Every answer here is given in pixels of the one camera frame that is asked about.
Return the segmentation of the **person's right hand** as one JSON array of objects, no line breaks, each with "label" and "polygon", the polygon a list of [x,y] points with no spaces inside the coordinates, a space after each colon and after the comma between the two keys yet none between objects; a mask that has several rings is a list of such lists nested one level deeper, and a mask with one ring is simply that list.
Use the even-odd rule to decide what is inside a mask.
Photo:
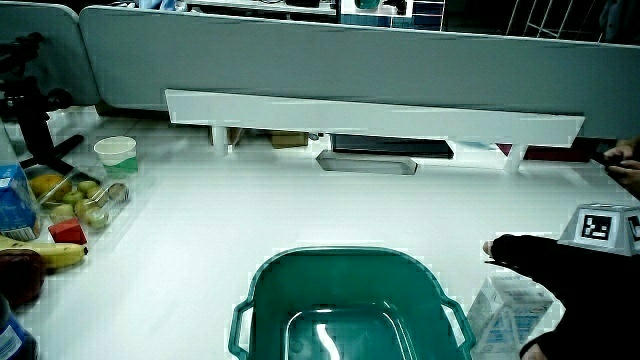
[{"label": "person's right hand", "polygon": [[504,234],[483,250],[492,264],[532,279],[565,308],[555,328],[528,341],[520,358],[638,358],[638,208],[581,205],[558,240]]}]

